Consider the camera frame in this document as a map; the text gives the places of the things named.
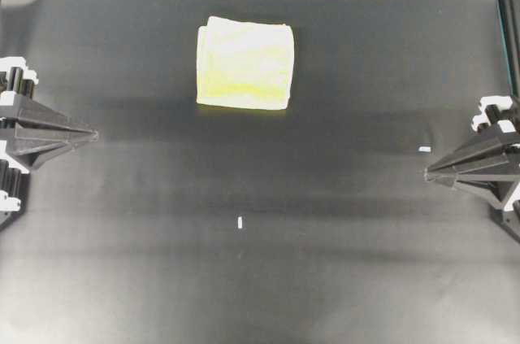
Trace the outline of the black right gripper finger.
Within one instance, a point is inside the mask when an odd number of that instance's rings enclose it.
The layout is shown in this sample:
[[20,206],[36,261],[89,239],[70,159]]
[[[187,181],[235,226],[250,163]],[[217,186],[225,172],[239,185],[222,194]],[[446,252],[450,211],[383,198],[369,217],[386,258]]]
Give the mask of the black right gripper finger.
[[517,153],[512,153],[511,149],[518,143],[518,133],[481,132],[427,167],[424,172],[425,179],[455,179],[457,176],[469,174],[471,180],[476,180],[478,172],[481,172],[485,175],[485,180],[491,180],[492,171],[503,171],[513,165]]
[[478,160],[451,167],[456,187],[478,195],[499,210],[513,210],[519,201],[519,163]]

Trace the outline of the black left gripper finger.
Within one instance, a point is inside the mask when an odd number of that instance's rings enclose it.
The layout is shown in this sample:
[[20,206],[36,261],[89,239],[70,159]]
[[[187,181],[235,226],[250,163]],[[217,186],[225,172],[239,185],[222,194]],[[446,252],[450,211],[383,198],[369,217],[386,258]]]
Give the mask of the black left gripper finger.
[[15,138],[11,141],[11,167],[21,172],[31,172],[44,163],[67,152],[74,151],[87,141],[37,140]]
[[1,93],[1,117],[23,126],[83,133],[93,140],[98,139],[98,132],[88,124],[15,91]]

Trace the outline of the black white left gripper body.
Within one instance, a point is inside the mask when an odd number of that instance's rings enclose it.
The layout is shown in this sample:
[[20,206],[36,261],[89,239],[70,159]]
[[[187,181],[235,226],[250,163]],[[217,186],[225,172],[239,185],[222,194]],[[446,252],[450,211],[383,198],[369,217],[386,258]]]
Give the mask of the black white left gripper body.
[[28,181],[28,169],[7,152],[16,126],[9,111],[14,110],[16,95],[32,98],[37,84],[37,74],[28,68],[25,58],[1,58],[1,229],[21,212]]

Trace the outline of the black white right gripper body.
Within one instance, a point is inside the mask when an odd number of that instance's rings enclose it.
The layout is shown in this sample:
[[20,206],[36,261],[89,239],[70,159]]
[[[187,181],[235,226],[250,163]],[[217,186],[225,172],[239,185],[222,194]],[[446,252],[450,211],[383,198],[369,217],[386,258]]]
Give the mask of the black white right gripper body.
[[486,180],[500,204],[493,208],[492,221],[516,242],[519,241],[519,99],[511,96],[485,96],[479,100],[479,113],[472,129],[479,137],[499,138],[501,148],[493,155],[505,155],[508,163],[492,169],[492,175],[511,176],[510,181]]

